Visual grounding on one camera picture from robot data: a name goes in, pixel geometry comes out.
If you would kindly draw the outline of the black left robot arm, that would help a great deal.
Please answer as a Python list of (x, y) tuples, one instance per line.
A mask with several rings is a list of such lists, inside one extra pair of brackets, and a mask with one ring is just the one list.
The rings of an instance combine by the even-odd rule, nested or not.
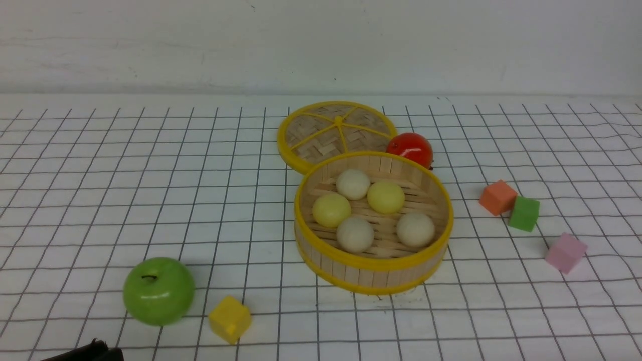
[(122, 350), (110, 348), (102, 340), (94, 339), (91, 343), (74, 350), (45, 359), (49, 360), (119, 360), (123, 361)]

